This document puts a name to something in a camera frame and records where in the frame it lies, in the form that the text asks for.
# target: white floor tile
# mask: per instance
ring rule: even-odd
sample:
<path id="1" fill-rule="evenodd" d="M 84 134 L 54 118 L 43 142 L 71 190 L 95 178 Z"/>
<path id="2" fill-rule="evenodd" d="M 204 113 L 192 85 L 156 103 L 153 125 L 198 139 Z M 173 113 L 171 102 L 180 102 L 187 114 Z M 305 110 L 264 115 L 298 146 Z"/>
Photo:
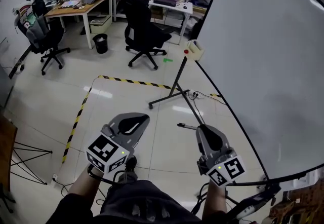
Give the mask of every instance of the white floor tile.
<path id="1" fill-rule="evenodd" d="M 105 82 L 94 106 L 83 140 L 82 150 L 84 151 L 92 135 L 100 131 L 104 124 L 108 124 L 118 114 L 130 112 L 145 113 L 150 116 L 150 123 L 139 144 L 135 147 L 135 155 L 138 159 L 138 166 L 149 168 L 157 108 L 150 110 L 148 102 L 160 98 L 161 89 L 153 86 L 141 86 L 109 80 L 103 81 Z"/>
<path id="2" fill-rule="evenodd" d="M 53 151 L 53 154 L 41 157 L 41 160 L 28 161 L 27 166 L 47 182 L 56 173 L 61 183 L 68 184 L 88 164 L 83 151 L 93 133 L 100 131 L 104 124 L 120 113 L 148 114 L 150 123 L 135 148 L 138 159 L 136 173 L 140 179 L 151 180 L 163 192 L 191 210 L 196 204 L 194 194 L 208 179 L 200 176 L 196 164 L 201 154 L 195 131 L 177 126 L 178 123 L 198 126 L 184 98 L 178 96 L 163 101 L 150 110 L 148 102 L 167 96 L 169 90 L 106 79 L 96 79 L 93 83 L 97 76 L 104 75 L 172 86 L 184 57 L 187 37 L 184 36 L 178 45 L 178 34 L 172 34 L 171 40 L 163 46 L 168 52 L 167 56 L 153 57 L 159 66 L 158 70 L 153 69 L 146 56 L 135 61 L 133 67 L 128 67 L 129 61 L 137 52 L 125 50 L 126 26 L 125 20 L 113 23 L 106 32 L 108 51 L 98 54 L 95 47 L 92 50 L 88 48 L 86 36 L 79 34 L 83 23 L 68 24 L 67 32 L 59 45 L 59 48 L 71 48 L 71 53 L 61 55 L 64 67 L 59 70 L 58 65 L 52 63 L 46 69 L 46 75 L 42 76 L 41 54 L 29 54 L 25 61 L 25 71 L 16 76 L 5 115 L 18 127 L 17 141 Z M 92 83 L 93 88 L 79 118 L 67 160 L 62 165 L 66 142 Z M 179 83 L 184 90 L 197 90 L 206 95 L 216 93 L 213 85 L 193 61 L 187 62 Z M 229 109 L 207 97 L 197 98 L 195 103 L 206 124 L 224 132 L 230 145 L 242 156 L 248 173 L 238 182 L 258 181 L 263 174 L 261 166 Z M 31 157 L 28 151 L 18 153 L 23 159 Z M 13 170 L 20 172 L 17 166 Z M 112 179 L 113 174 L 114 172 L 105 178 Z M 11 184 L 17 201 L 14 223 L 45 223 L 62 198 L 62 188 L 58 184 L 51 188 L 17 176 L 12 176 Z M 100 189 L 106 194 L 109 186 L 101 183 Z M 236 200 L 257 192 L 255 187 L 230 187 L 228 190 Z M 98 192 L 96 199 L 102 198 Z M 261 222 L 267 216 L 269 207 L 267 204 L 246 219 Z M 93 214 L 99 214 L 100 208 L 94 203 Z"/>
<path id="3" fill-rule="evenodd" d="M 22 74 L 7 109 L 44 135 L 66 144 L 88 90 Z M 97 95 L 90 94 L 75 130 L 71 147 L 79 150 Z"/>
<path id="4" fill-rule="evenodd" d="M 74 172 L 78 160 L 78 151 L 70 148 L 67 160 L 62 164 L 62 157 L 65 150 L 65 145 L 45 136 L 35 130 L 34 128 L 26 125 L 18 117 L 13 114 L 6 113 L 6 117 L 11 119 L 13 124 L 18 128 L 16 141 L 25 145 L 41 148 L 48 151 L 53 151 L 52 154 L 47 154 L 40 158 L 32 159 L 26 162 L 26 165 L 43 181 L 48 184 L 51 182 L 53 174 L 59 176 L 61 182 L 72 182 L 74 178 Z M 15 144 L 15 147 L 26 148 L 19 144 Z M 42 152 L 23 151 L 16 150 L 22 160 L 26 160 L 41 154 Z M 17 156 L 13 153 L 15 162 L 18 162 Z M 19 170 L 17 165 L 11 168 L 12 172 Z M 28 174 L 24 173 L 24 177 L 34 179 Z"/>

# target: yellow black caution tape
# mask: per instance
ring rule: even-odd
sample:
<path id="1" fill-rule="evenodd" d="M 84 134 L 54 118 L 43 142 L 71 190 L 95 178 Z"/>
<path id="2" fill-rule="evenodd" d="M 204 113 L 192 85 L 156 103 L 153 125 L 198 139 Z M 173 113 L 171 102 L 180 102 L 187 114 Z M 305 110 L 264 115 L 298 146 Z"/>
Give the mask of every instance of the yellow black caution tape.
<path id="1" fill-rule="evenodd" d="M 88 99 L 88 96 L 89 96 L 89 94 L 90 94 L 90 92 L 91 92 L 91 89 L 92 89 L 92 88 L 89 89 L 89 91 L 88 91 L 88 93 L 87 93 L 85 99 L 84 99 L 83 102 L 82 102 L 81 109 L 80 109 L 79 112 L 77 113 L 77 116 L 76 116 L 76 119 L 75 119 L 75 122 L 74 122 L 74 125 L 73 125 L 73 128 L 72 128 L 71 134 L 70 134 L 70 136 L 69 136 L 69 139 L 68 139 L 67 144 L 66 144 L 66 147 L 65 147 L 65 151 L 64 151 L 64 155 L 63 155 L 62 163 L 65 162 L 65 159 L 66 159 L 67 153 L 69 152 L 69 148 L 70 148 L 70 145 L 71 145 L 71 141 L 72 141 L 72 138 L 73 138 L 73 135 L 74 135 L 75 129 L 76 129 L 76 127 L 77 127 L 77 123 L 79 122 L 79 119 L 80 119 L 81 113 L 82 113 L 82 111 L 83 111 L 83 109 L 84 109 L 84 107 L 85 107 L 85 104 L 86 104 L 86 102 L 87 102 L 87 99 Z"/>
<path id="2" fill-rule="evenodd" d="M 131 83 L 131 84 L 149 85 L 149 86 L 155 86 L 155 87 L 160 87 L 160 88 L 164 88 L 164 89 L 171 90 L 171 87 L 170 86 L 168 86 L 168 85 L 162 85 L 162 84 L 154 84 L 154 83 L 133 81 L 133 80 L 127 80 L 127 79 L 120 79 L 120 78 L 116 78 L 116 77 L 108 77 L 108 76 L 98 76 L 97 78 L 104 78 L 104 79 L 108 79 L 108 80 L 119 81 L 119 82 L 124 82 L 124 83 Z M 65 160 L 66 160 L 66 156 L 67 156 L 67 153 L 69 151 L 69 148 L 70 148 L 70 145 L 71 145 L 71 141 L 72 141 L 72 138 L 73 138 L 73 135 L 74 135 L 74 132 L 75 132 L 77 123 L 79 122 L 81 113 L 82 113 L 82 111 L 83 111 L 83 109 L 85 107 L 85 104 L 87 102 L 87 99 L 88 99 L 88 96 L 89 96 L 89 94 L 91 92 L 91 89 L 92 89 L 92 85 L 91 85 L 91 88 L 89 89 L 89 91 L 88 91 L 85 99 L 82 102 L 82 105 L 81 105 L 81 108 L 80 108 L 79 112 L 77 113 L 77 116 L 76 116 L 76 119 L 75 119 L 75 122 L 74 122 L 74 125 L 73 125 L 73 128 L 72 128 L 71 134 L 69 136 L 69 139 L 68 139 L 67 144 L 66 144 L 66 147 L 65 147 L 65 151 L 64 151 L 62 163 L 64 163 Z"/>

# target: green object on floor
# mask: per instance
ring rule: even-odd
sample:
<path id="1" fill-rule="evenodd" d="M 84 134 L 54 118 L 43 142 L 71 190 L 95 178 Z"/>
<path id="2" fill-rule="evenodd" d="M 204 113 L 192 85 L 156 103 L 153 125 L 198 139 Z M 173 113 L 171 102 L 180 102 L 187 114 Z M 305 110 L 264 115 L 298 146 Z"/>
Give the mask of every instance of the green object on floor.
<path id="1" fill-rule="evenodd" d="M 173 62 L 173 60 L 172 60 L 172 59 L 169 59 L 169 58 L 164 58 L 164 59 L 163 59 L 163 62 L 164 62 L 164 63 L 166 63 L 166 62 Z"/>

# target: trash can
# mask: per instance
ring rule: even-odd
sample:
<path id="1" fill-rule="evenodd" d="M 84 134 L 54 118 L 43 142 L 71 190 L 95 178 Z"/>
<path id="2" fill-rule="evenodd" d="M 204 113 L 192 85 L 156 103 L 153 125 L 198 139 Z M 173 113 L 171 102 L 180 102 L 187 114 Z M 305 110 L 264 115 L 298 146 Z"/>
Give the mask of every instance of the trash can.
<path id="1" fill-rule="evenodd" d="M 97 52 L 99 54 L 104 54 L 108 50 L 108 36 L 106 34 L 98 34 L 92 40 L 95 42 Z"/>

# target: shelf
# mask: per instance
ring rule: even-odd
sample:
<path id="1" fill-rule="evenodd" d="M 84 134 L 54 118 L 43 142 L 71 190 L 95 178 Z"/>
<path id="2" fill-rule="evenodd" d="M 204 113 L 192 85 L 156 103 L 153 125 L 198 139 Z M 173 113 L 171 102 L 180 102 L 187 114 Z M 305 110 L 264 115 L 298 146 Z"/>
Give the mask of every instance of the shelf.
<path id="1" fill-rule="evenodd" d="M 124 18 L 124 19 L 126 19 L 126 15 L 123 14 L 123 13 L 117 13 L 117 14 L 116 14 L 116 17 L 117 17 L 117 18 Z"/>

